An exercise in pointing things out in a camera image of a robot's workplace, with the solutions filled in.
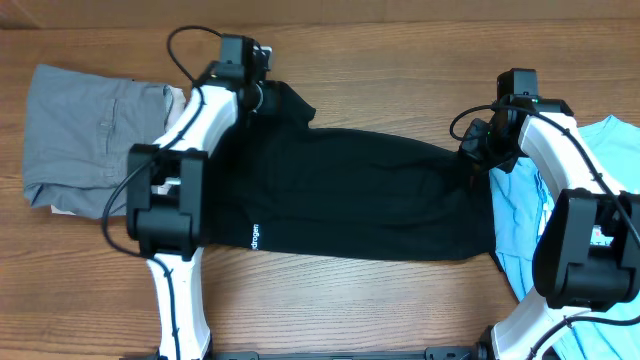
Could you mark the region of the black t-shirt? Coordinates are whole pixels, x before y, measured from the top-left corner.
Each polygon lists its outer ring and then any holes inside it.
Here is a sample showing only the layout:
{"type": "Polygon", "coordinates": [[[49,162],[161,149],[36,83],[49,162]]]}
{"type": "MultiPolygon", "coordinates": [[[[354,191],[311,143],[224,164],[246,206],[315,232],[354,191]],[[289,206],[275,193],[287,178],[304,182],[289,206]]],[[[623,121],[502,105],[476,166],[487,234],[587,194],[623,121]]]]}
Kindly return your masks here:
{"type": "Polygon", "coordinates": [[[275,111],[227,132],[209,162],[209,242],[395,261],[495,249],[489,180],[469,162],[410,138],[316,128],[313,107],[274,89],[275,111]]]}

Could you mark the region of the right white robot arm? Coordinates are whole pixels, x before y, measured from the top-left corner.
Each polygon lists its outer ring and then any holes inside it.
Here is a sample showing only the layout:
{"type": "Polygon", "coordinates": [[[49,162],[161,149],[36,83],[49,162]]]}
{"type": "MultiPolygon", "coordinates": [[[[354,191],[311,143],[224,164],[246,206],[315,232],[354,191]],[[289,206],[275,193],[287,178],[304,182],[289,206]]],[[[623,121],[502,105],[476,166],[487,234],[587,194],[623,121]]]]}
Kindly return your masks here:
{"type": "Polygon", "coordinates": [[[533,254],[534,287],[503,321],[485,330],[471,359],[542,359],[575,324],[616,327],[605,311],[639,294],[639,197],[597,160],[565,101],[538,93],[533,69],[497,78],[489,122],[474,119],[459,154],[478,172],[513,170],[528,157],[555,204],[533,254]]]}

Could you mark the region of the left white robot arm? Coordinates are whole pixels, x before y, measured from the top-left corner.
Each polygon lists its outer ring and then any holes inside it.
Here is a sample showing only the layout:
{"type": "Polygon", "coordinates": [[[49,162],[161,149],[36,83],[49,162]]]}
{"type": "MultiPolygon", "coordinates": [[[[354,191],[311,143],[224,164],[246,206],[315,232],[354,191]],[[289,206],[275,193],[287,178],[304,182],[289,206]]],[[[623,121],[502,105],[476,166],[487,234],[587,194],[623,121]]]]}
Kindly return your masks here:
{"type": "Polygon", "coordinates": [[[150,269],[161,322],[157,359],[208,359],[212,335],[202,291],[206,163],[223,135],[266,107],[272,50],[223,34],[218,59],[193,81],[175,123],[131,147],[127,232],[150,269]]]}

